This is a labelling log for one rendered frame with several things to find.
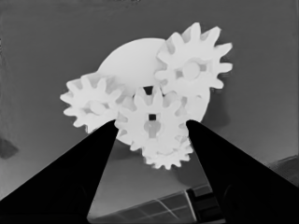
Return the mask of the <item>large white toothed gear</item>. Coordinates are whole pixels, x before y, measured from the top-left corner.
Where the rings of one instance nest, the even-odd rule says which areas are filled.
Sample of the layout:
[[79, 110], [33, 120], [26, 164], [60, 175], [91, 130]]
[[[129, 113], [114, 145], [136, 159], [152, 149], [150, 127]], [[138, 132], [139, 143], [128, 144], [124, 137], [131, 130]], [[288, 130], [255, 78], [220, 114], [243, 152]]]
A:
[[231, 71], [233, 65], [222, 63], [221, 58], [232, 50], [233, 44], [216, 44], [221, 35], [219, 26], [202, 33], [200, 23], [195, 22], [187, 31], [188, 40], [178, 32], [171, 34], [173, 51], [167, 48], [158, 51], [157, 58], [165, 64], [165, 69], [156, 72], [155, 78], [166, 81], [164, 92], [176, 91], [186, 96], [222, 89], [224, 84], [219, 74]]
[[90, 134], [118, 116], [122, 89], [107, 92], [107, 77], [100, 78], [93, 86], [91, 80], [82, 76], [78, 86], [74, 80], [66, 82], [68, 92], [60, 95], [60, 100], [68, 104], [63, 113], [75, 117], [73, 126], [85, 127]]
[[160, 88], [153, 88], [152, 95], [147, 95], [140, 88], [120, 107], [115, 122], [120, 130], [118, 139], [131, 150], [141, 148], [150, 155], [180, 150], [189, 133], [188, 118], [181, 109], [181, 99], [175, 93], [163, 95]]

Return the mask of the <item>dark robot body block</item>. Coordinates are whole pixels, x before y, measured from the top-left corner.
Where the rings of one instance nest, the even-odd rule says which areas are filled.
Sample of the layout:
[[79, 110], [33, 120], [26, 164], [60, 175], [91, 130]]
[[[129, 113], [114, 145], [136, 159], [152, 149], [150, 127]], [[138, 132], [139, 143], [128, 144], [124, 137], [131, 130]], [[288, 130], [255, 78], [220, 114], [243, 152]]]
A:
[[186, 190], [198, 224], [225, 224], [226, 220], [209, 185]]

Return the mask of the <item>small white toothed gear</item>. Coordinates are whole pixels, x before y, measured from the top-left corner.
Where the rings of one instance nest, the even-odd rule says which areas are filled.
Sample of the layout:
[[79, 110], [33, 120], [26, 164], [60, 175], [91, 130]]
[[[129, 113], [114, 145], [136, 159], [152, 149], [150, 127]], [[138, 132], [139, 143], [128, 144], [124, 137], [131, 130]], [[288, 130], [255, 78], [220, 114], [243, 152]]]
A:
[[191, 159], [190, 155], [193, 154], [194, 149], [191, 146], [189, 137], [181, 137], [179, 146], [173, 148], [168, 153], [162, 153], [157, 150], [147, 149], [142, 152], [145, 163], [150, 165], [153, 169], [164, 168], [170, 171], [172, 166], [181, 167], [183, 162]]

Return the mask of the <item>white round carrier with pins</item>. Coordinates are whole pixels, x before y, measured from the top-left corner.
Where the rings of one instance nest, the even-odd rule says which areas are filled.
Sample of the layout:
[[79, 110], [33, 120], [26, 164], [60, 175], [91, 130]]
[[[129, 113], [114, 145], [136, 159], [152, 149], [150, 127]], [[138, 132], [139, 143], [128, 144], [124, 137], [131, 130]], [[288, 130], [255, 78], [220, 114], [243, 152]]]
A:
[[[158, 51], [164, 48], [169, 49], [166, 42], [160, 38], [142, 38], [126, 43], [105, 58], [99, 67], [100, 75], [114, 77], [125, 86], [124, 100], [132, 98], [140, 88], [143, 88], [147, 95], [152, 95], [153, 88], [160, 88], [163, 95], [166, 95], [168, 92], [163, 90], [166, 81], [155, 78], [156, 72], [165, 69], [165, 64], [157, 58]], [[204, 118], [210, 99], [209, 91], [191, 96], [181, 95], [176, 91], [170, 92], [181, 99], [181, 111], [187, 115], [188, 120], [200, 122]]]

